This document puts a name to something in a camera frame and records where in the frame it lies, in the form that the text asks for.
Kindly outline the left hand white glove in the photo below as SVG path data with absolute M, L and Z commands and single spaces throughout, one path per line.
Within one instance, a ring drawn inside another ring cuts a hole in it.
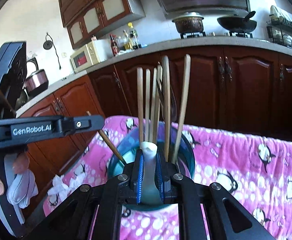
M 21 153 L 15 159 L 12 170 L 15 178 L 7 190 L 7 200 L 12 205 L 24 209 L 29 206 L 32 197 L 38 194 L 35 176 L 28 168 L 30 159 L 26 153 Z M 5 187 L 0 179 L 0 196 L 5 192 Z

